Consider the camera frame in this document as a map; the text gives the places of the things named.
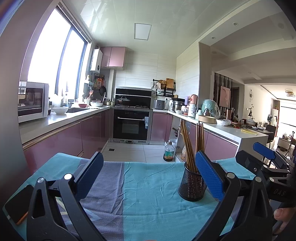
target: red bowl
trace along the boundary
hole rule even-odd
[[[87,107],[87,104],[78,104],[80,108],[85,108]]]

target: black mesh pen holder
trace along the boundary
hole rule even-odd
[[[184,164],[185,170],[178,193],[181,198],[195,202],[203,198],[207,185],[200,174],[191,172]]]

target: pink painting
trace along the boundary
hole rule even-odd
[[[219,106],[229,108],[230,89],[221,86]]]

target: silver screw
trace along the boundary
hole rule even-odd
[[[262,179],[260,177],[255,177],[255,180],[256,180],[256,182],[259,182],[259,183],[262,181]]]
[[[67,173],[65,176],[64,176],[64,179],[66,180],[69,180],[72,178],[72,174],[71,173]]]
[[[44,181],[44,178],[42,178],[42,177],[38,178],[38,180],[37,180],[38,183],[42,183],[43,181]]]
[[[227,177],[230,179],[234,179],[235,175],[232,172],[227,173]]]

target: cabinet handle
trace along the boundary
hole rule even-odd
[[[121,120],[134,120],[134,121],[145,121],[145,119],[130,119],[130,118],[120,118],[120,117],[117,117],[117,119],[121,119]]]

